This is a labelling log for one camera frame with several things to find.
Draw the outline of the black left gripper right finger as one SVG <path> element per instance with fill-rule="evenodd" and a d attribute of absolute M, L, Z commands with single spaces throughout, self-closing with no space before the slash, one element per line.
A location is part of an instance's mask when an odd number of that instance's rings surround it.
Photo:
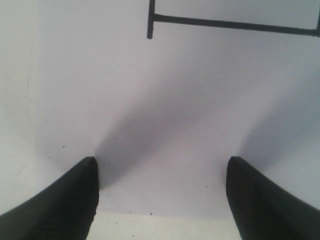
<path fill-rule="evenodd" d="M 320 211 L 239 156 L 227 163 L 226 196 L 243 240 L 318 240 Z"/>

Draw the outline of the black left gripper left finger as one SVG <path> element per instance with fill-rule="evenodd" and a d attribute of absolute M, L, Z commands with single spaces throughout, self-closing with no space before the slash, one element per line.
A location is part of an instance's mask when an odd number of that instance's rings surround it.
<path fill-rule="evenodd" d="M 47 188 L 1 214 L 0 238 L 85 240 L 98 202 L 98 163 L 85 157 Z"/>

